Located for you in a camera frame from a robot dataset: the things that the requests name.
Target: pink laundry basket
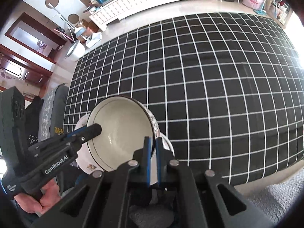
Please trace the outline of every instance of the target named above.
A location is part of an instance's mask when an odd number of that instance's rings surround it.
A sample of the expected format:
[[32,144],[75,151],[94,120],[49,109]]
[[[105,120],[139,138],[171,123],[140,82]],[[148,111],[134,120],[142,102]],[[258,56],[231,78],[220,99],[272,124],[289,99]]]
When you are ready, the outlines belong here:
[[259,9],[264,0],[243,0],[243,4],[252,9]]

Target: tiled floor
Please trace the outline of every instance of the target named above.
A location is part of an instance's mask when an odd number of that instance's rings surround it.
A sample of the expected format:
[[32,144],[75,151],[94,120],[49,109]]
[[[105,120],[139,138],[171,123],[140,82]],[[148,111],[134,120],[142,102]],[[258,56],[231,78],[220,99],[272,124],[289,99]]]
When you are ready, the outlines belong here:
[[[168,3],[144,10],[127,17],[122,21],[113,21],[108,25],[107,30],[102,33],[102,40],[92,48],[87,49],[86,53],[94,50],[96,47],[110,39],[138,27],[148,25],[149,23],[177,16],[208,12],[254,13],[252,9],[241,3],[220,2],[220,0],[183,0]],[[60,54],[55,59],[57,64],[54,68],[53,75],[50,78],[47,91],[50,91],[52,88],[62,83],[67,83],[67,86],[70,85],[74,69],[76,67],[76,62],[72,62],[64,58],[69,46],[70,43],[66,43],[66,45],[60,50]]]

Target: silver screw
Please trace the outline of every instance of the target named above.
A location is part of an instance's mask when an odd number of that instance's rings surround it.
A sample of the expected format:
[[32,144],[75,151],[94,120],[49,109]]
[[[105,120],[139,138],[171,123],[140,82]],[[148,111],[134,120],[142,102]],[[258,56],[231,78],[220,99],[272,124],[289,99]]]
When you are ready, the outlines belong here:
[[102,171],[101,170],[96,170],[92,173],[92,176],[94,178],[100,178],[102,176]]
[[171,166],[178,166],[179,165],[179,161],[176,160],[176,159],[171,159],[170,162],[169,162],[169,164]]
[[135,159],[131,159],[129,162],[128,162],[129,166],[137,166],[138,165],[138,162],[135,160]]
[[205,174],[206,174],[206,176],[209,176],[209,177],[215,176],[215,172],[213,170],[206,170]]

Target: checkered tablecloth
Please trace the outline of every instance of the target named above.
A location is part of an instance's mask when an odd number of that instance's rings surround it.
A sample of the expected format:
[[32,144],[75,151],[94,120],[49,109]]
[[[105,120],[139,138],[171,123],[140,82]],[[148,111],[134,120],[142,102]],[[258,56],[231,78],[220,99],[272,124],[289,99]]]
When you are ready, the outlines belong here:
[[204,13],[153,23],[82,57],[64,129],[108,96],[145,104],[194,173],[231,184],[282,170],[304,155],[304,77],[284,31],[266,17]]

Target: gray fabric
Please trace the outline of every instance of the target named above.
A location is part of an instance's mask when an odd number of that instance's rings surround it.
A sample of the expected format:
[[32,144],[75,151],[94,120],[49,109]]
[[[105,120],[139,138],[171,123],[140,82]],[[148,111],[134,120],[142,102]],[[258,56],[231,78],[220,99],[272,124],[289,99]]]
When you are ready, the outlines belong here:
[[63,132],[68,91],[69,88],[61,84],[42,98],[44,103],[40,111],[38,141],[46,140],[59,131]]
[[294,203],[304,184],[304,170],[281,184],[269,185],[248,199],[277,223]]

